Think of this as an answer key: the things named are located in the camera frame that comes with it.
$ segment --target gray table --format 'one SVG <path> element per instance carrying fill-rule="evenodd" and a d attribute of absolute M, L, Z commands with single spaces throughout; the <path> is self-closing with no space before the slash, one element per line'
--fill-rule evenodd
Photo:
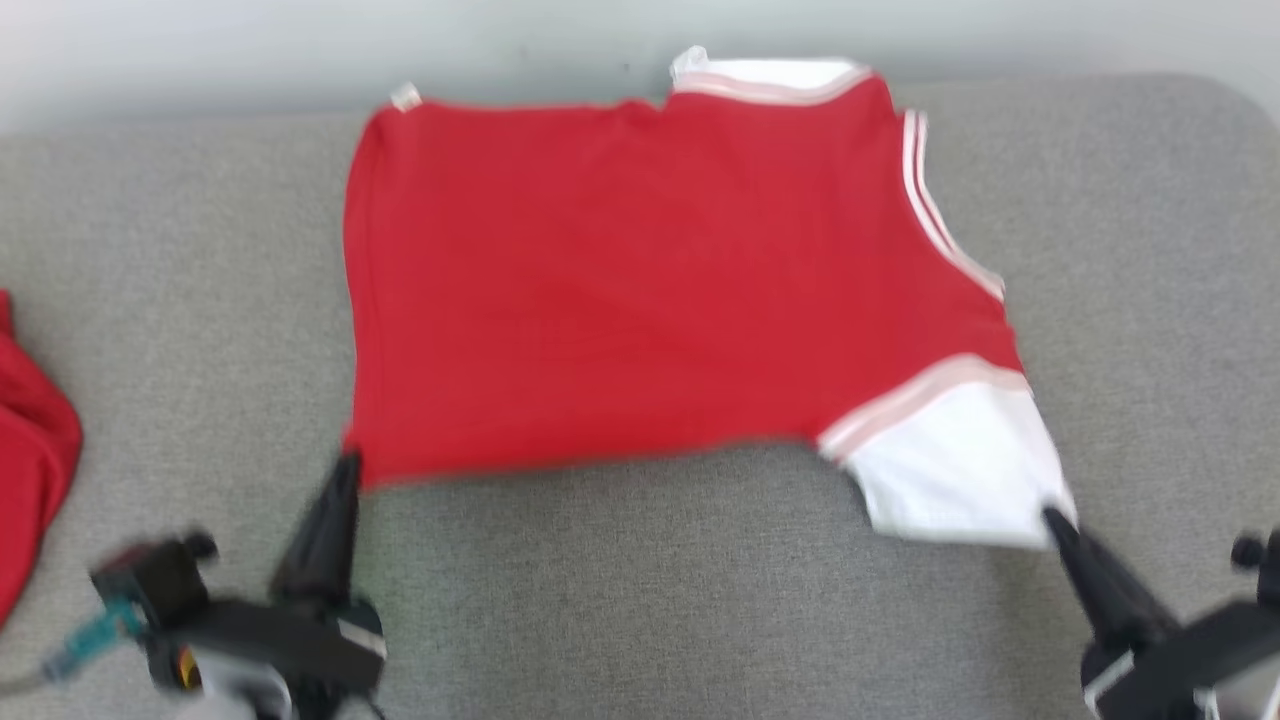
<path fill-rule="evenodd" d="M 1083 518 L 1183 612 L 1280 521 L 1280 154 L 1176 77 L 901 88 L 951 229 L 1009 282 Z M 0 635 L 28 667 L 86 564 L 201 523 L 260 594 L 348 413 L 343 183 L 362 118 L 0 141 L 0 286 L 87 445 Z M 1085 628 L 1050 555 L 870 532 L 801 447 L 369 497 L 357 574 L 411 717 L 1079 719 Z M 164 717 L 119 651 L 4 717 Z M 349 717 L 362 717 L 352 708 Z"/>

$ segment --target garment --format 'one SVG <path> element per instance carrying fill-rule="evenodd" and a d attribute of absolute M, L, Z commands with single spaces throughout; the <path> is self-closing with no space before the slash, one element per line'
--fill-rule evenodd
<path fill-rule="evenodd" d="M 0 290 L 0 623 L 27 583 L 79 460 L 81 425 L 13 337 Z"/>
<path fill-rule="evenodd" d="M 364 486 L 791 438 L 882 532 L 1043 546 L 1070 493 L 923 115 L 846 60 L 672 74 L 662 108 L 374 117 L 344 223 Z"/>

